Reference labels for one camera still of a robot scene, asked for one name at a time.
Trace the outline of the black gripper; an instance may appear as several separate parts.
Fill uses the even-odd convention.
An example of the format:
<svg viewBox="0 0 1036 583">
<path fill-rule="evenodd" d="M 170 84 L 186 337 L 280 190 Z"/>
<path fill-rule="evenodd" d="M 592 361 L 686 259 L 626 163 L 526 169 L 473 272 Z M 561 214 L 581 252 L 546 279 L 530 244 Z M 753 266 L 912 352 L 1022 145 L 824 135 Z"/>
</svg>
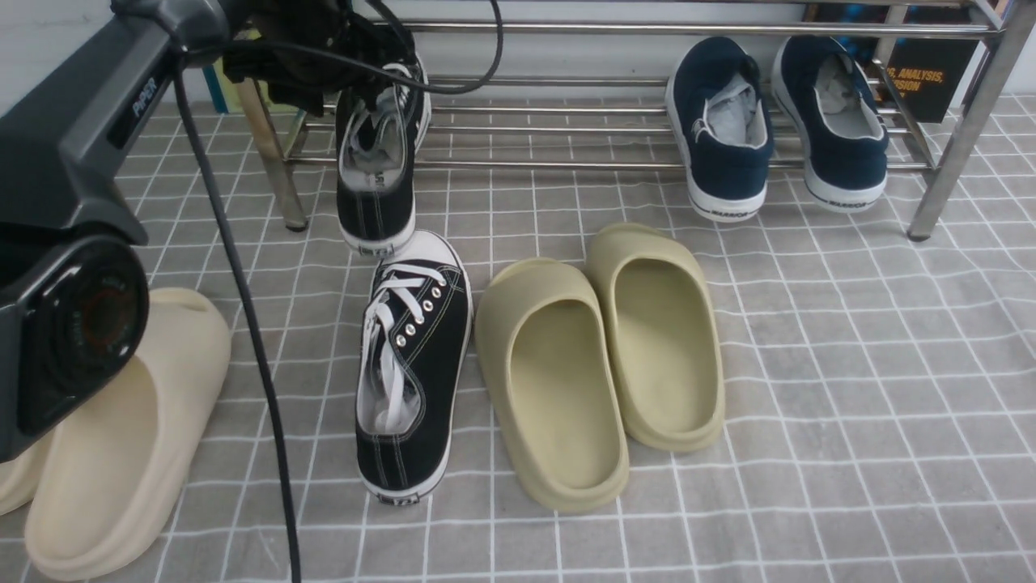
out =
<svg viewBox="0 0 1036 583">
<path fill-rule="evenodd" d="M 418 47 L 410 30 L 384 1 L 370 1 L 381 23 L 359 14 L 351 1 L 251 1 L 259 36 L 223 52 L 223 74 L 233 83 L 265 83 L 275 104 L 314 115 L 328 95 L 358 89 L 376 96 L 388 83 L 342 62 L 384 69 L 399 63 L 418 70 Z"/>
</svg>

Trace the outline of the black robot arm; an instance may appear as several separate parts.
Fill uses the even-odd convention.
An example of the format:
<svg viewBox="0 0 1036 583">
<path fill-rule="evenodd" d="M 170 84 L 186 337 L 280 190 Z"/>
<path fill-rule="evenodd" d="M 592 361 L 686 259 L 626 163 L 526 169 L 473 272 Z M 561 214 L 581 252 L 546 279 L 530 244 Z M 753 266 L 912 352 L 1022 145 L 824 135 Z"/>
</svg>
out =
<svg viewBox="0 0 1036 583">
<path fill-rule="evenodd" d="M 244 74 L 329 90 L 377 69 L 410 31 L 374 1 L 114 1 L 113 18 L 3 115 L 2 460 L 103 389 L 144 336 L 148 235 L 117 187 L 171 82 L 225 53 Z"/>
</svg>

